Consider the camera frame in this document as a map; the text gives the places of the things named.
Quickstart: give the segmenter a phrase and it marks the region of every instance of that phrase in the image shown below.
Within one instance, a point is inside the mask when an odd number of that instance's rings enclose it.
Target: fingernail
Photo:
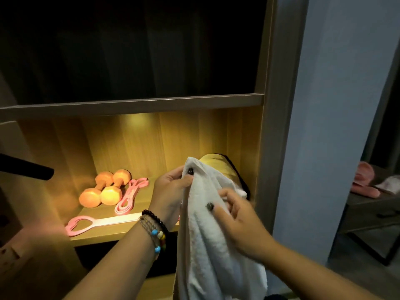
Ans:
[[[212,212],[213,209],[214,209],[214,204],[211,203],[211,202],[208,202],[207,205],[206,205],[206,207],[207,207],[207,209],[208,209],[210,212]]]

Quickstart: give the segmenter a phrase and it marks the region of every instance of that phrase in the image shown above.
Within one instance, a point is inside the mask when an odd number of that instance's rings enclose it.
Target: white towel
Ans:
[[[189,157],[183,173],[191,167],[194,179],[183,201],[177,240],[175,283],[180,300],[263,299],[267,292],[265,268],[237,252],[206,208],[213,202],[228,212],[217,193],[223,187],[235,189],[242,197],[246,193],[219,171]]]

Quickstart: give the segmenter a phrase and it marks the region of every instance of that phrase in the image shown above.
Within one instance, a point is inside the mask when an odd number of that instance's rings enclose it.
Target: orange dumbbell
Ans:
[[[79,196],[79,203],[84,207],[96,207],[100,204],[101,190],[106,186],[110,186],[113,182],[112,173],[109,171],[102,171],[96,178],[96,187],[85,189]]]
[[[126,185],[131,179],[130,172],[118,170],[113,175],[113,186],[107,186],[100,195],[100,200],[105,205],[116,205],[122,198],[121,185]]]

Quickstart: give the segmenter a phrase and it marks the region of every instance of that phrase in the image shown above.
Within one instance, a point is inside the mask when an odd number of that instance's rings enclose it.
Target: wooden cabinet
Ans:
[[[0,187],[46,266],[35,284],[53,282],[52,299],[84,274],[75,246],[119,240],[134,225],[67,237],[74,216],[114,216],[113,206],[78,202],[100,171],[149,178],[139,212],[157,176],[188,156],[225,154],[272,229],[307,0],[134,2],[62,9],[76,15],[17,8],[2,20],[1,152],[55,173],[49,181],[0,173]]]

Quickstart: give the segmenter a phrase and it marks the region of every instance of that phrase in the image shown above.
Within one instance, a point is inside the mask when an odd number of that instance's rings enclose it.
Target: left hand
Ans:
[[[160,218],[168,230],[171,230],[179,219],[183,191],[192,185],[193,176],[185,175],[181,179],[183,166],[180,166],[154,182],[153,196],[149,210]]]

